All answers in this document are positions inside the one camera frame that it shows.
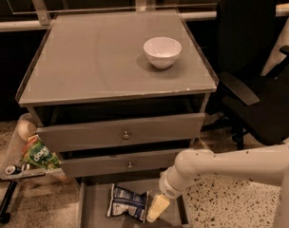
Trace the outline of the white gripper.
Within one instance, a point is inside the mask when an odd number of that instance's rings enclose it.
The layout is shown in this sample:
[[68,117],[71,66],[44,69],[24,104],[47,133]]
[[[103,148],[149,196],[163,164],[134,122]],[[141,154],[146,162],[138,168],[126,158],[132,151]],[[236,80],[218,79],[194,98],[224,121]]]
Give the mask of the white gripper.
[[153,198],[146,215],[146,220],[154,222],[169,206],[169,199],[174,200],[178,198],[187,187],[188,178],[183,177],[175,166],[171,166],[163,171],[159,180],[161,194]]

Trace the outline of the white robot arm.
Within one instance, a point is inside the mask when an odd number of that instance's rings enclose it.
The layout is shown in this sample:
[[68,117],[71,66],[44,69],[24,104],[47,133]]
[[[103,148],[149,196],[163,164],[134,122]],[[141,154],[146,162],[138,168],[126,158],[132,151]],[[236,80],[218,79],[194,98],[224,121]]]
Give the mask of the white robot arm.
[[[267,76],[267,69],[268,73],[276,69],[279,59],[284,63],[284,56],[276,52],[279,46],[284,46],[284,42],[289,42],[289,17],[263,69],[263,73],[266,73],[264,76]],[[280,106],[289,106],[289,97]],[[166,197],[163,199],[169,202],[169,199],[178,198],[194,179],[217,174],[280,186],[280,207],[275,216],[274,228],[289,228],[288,143],[220,154],[208,150],[184,150],[176,157],[174,165],[161,174],[159,196]]]

